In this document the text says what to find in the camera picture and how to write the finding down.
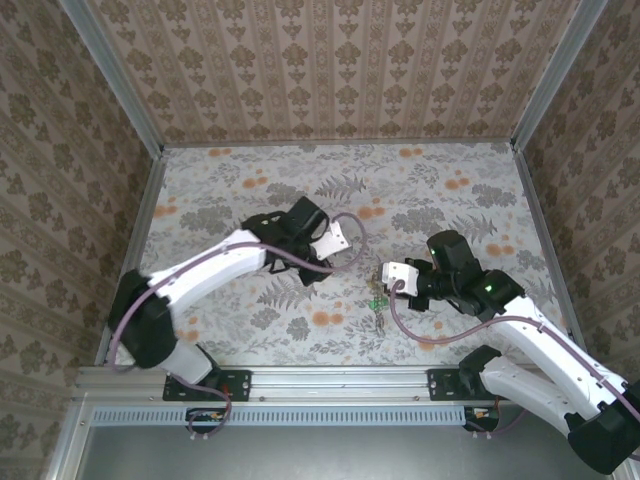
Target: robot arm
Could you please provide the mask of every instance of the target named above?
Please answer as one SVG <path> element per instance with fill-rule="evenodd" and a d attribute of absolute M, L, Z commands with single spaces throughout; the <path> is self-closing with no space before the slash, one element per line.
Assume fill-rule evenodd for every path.
<path fill-rule="evenodd" d="M 324 232 L 314 237 L 316 231 Z M 256 248 L 236 248 L 239 244 L 255 243 Z M 160 286 L 142 303 L 122 333 L 122 343 L 140 368 L 160 367 L 191 384 L 215 378 L 219 368 L 199 346 L 177 339 L 173 319 L 186 307 L 227 282 L 255 272 L 265 266 L 275 274 L 294 265 L 259 248 L 271 245 L 319 267 L 330 268 L 332 255 L 350 248 L 340 224 L 331 222 L 325 212 L 306 197 L 302 197 L 289 212 L 256 215 L 241 225 L 225 240 L 206 251 L 166 270 L 143 277 L 137 270 L 127 272 L 118 285 L 116 298 L 109 315 L 109 327 L 115 331 L 125 312 L 145 291 L 166 278 L 176 275 L 183 267 L 188 271 Z M 319 282 L 329 273 L 299 268 L 305 286 Z"/>
<path fill-rule="evenodd" d="M 396 292 L 408 298 L 410 309 L 425 311 L 431 300 L 446 300 L 460 313 L 473 315 L 483 323 L 492 321 L 494 331 L 519 347 L 547 376 L 526 371 L 485 345 L 460 362 L 458 385 L 471 394 L 489 392 L 518 403 L 567 436 L 573 450 L 588 465 L 610 474 L 640 446 L 640 423 L 603 383 L 637 410 L 640 382 L 629 385 L 581 350 L 506 273 L 482 270 L 457 232 L 438 233 L 427 245 L 433 264 L 405 259 L 404 263 L 382 265 L 380 277 L 386 289 L 391 290 L 402 280 L 404 286 Z M 532 319 L 537 327 L 507 320 L 514 316 Z M 505 321 L 494 324 L 500 317 Z"/>

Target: brown floral wallpaper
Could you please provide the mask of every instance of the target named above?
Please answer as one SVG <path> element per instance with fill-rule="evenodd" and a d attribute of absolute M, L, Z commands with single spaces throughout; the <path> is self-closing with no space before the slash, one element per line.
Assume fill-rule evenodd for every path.
<path fill-rule="evenodd" d="M 38 478 L 93 363 L 149 157 L 56 1 L 0 1 L 0 478 Z"/>
<path fill-rule="evenodd" d="M 587 346 L 637 380 L 640 2 L 609 2 L 525 153 Z"/>
<path fill-rule="evenodd" d="M 578 0 L 89 0 L 166 143 L 509 137 Z"/>

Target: patterned table surface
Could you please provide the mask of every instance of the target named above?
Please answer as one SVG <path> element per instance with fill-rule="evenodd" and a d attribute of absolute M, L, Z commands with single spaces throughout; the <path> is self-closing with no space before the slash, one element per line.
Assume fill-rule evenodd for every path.
<path fill-rule="evenodd" d="M 485 268 L 519 281 L 562 324 L 549 272 L 507 144 L 321 145 L 166 150 L 167 170 L 147 239 L 142 271 L 182 262 L 220 242 L 257 213 L 309 196 L 330 216 L 357 214 L 370 235 L 351 271 L 305 288 L 297 274 L 247 275 L 175 319 L 178 335 L 201 343 L 223 365 L 455 364 L 483 343 L 527 359 L 483 331 L 444 346 L 406 338 L 388 310 L 376 314 L 371 281 L 383 261 L 428 258 L 426 240 L 444 229 L 467 237 Z M 342 222 L 360 246 L 358 229 Z M 353 252 L 337 256 L 347 262 Z M 460 333 L 477 320 L 444 302 L 400 314 L 417 334 Z M 126 355 L 119 355 L 127 363 Z"/>

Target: patterned wallpaper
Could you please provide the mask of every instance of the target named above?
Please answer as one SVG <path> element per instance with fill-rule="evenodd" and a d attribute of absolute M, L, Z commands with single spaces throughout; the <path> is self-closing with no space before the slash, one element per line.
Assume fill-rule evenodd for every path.
<path fill-rule="evenodd" d="M 171 144 L 509 137 L 578 0 L 89 0 Z"/>
<path fill-rule="evenodd" d="M 0 2 L 0 478 L 38 478 L 92 364 L 149 158 L 55 1 Z"/>
<path fill-rule="evenodd" d="M 640 2 L 609 2 L 526 157 L 589 350 L 639 379 Z"/>
<path fill-rule="evenodd" d="M 224 365 L 457 364 L 483 343 L 529 363 L 487 330 L 451 345 L 407 338 L 384 302 L 378 267 L 429 258 L 427 238 L 453 228 L 487 269 L 503 269 L 563 325 L 513 153 L 507 143 L 171 148 L 141 269 L 164 270 L 222 241 L 257 213 L 288 210 L 302 195 L 333 216 L 357 214 L 369 248 L 348 272 L 303 287 L 294 272 L 229 282 L 176 316 L 178 335 Z M 345 236 L 360 247 L 352 221 Z M 336 255 L 345 264 L 354 252 Z M 398 311 L 431 338 L 478 321 L 444 302 Z M 126 356 L 119 361 L 126 363 Z"/>

